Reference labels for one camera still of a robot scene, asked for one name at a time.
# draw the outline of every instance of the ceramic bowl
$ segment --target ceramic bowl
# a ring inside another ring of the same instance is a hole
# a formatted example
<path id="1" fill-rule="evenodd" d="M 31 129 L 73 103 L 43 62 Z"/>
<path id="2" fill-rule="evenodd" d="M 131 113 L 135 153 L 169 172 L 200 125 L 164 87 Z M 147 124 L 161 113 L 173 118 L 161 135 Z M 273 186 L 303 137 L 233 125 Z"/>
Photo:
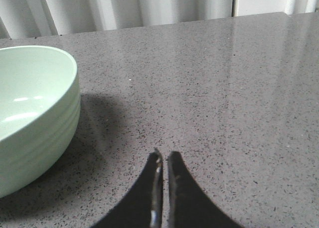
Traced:
<path id="1" fill-rule="evenodd" d="M 56 162 L 79 114 L 79 79 L 70 54 L 47 46 L 0 49 L 0 197 Z"/>

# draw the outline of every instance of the bowl rim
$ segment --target bowl rim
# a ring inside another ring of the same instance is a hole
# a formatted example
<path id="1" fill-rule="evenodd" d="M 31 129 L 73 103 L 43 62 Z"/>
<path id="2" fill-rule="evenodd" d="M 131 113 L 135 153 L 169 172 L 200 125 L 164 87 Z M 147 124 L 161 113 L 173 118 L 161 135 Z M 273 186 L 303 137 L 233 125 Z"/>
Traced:
<path id="1" fill-rule="evenodd" d="M 38 121 L 41 117 L 45 116 L 45 114 L 48 113 L 48 111 L 50 111 L 57 103 L 59 103 L 63 97 L 66 95 L 66 93 L 70 90 L 70 88 L 74 85 L 75 80 L 78 76 L 78 68 L 77 68 L 77 64 L 76 61 L 74 59 L 74 57 L 69 54 L 68 52 L 66 52 L 65 50 L 56 48 L 56 47 L 52 47 L 52 46 L 45 46 L 45 45 L 22 45 L 22 46 L 11 46 L 11 47 L 5 47 L 5 48 L 0 48 L 0 53 L 1 51 L 4 50 L 12 50 L 12 49 L 19 49 L 19 48 L 43 48 L 43 49 L 48 49 L 48 50 L 55 50 L 58 51 L 59 53 L 62 53 L 64 55 L 67 56 L 68 59 L 70 59 L 71 63 L 72 63 L 72 77 L 70 78 L 70 84 L 69 86 L 65 89 L 65 91 L 60 95 L 59 98 L 57 98 L 56 101 L 54 101 L 52 104 L 50 104 L 50 106 L 48 106 L 44 111 L 42 111 L 40 114 L 38 114 L 36 117 L 34 117 L 34 119 L 32 119 L 31 121 L 29 121 L 28 123 L 22 125 L 21 127 L 19 127 L 18 129 L 16 129 L 15 131 L 4 135 L 3 137 L 0 137 L 0 144 L 5 142 L 6 140 L 12 138 L 13 136 L 15 136 L 16 134 L 20 133 L 21 131 L 23 131 L 24 129 L 26 129 L 27 127 L 29 127 L 30 125 L 32 125 L 33 123 L 35 123 L 36 121 Z"/>

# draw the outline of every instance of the quartz countertop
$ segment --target quartz countertop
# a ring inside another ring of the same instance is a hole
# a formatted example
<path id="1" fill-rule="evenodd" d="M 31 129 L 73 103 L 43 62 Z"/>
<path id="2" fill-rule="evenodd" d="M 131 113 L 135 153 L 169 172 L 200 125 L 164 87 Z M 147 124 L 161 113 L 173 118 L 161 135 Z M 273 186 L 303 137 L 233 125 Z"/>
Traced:
<path id="1" fill-rule="evenodd" d="M 246 228 L 319 227 L 319 13 L 0 40 L 19 45 L 74 56 L 81 114 L 61 158 L 0 199 L 0 227 L 88 228 L 154 148 Z"/>

